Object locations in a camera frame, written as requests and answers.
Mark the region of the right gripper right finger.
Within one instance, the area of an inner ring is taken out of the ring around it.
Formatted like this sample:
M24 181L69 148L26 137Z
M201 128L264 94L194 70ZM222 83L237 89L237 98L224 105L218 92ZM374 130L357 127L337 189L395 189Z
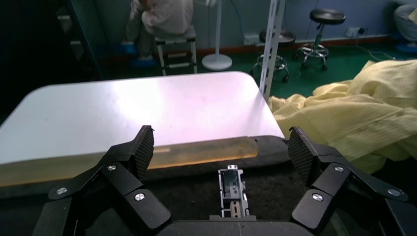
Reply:
M292 220L320 234L337 209L371 234L409 232L409 196L400 188L354 167L337 149L290 128L288 154L307 191Z

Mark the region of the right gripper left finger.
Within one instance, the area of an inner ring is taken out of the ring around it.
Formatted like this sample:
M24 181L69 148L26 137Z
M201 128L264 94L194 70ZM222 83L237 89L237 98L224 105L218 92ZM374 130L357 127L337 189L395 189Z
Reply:
M110 147L94 167L53 188L48 195L48 235L84 235L110 208L134 235L155 235L171 214L142 183L153 151L153 129L144 125L132 141Z

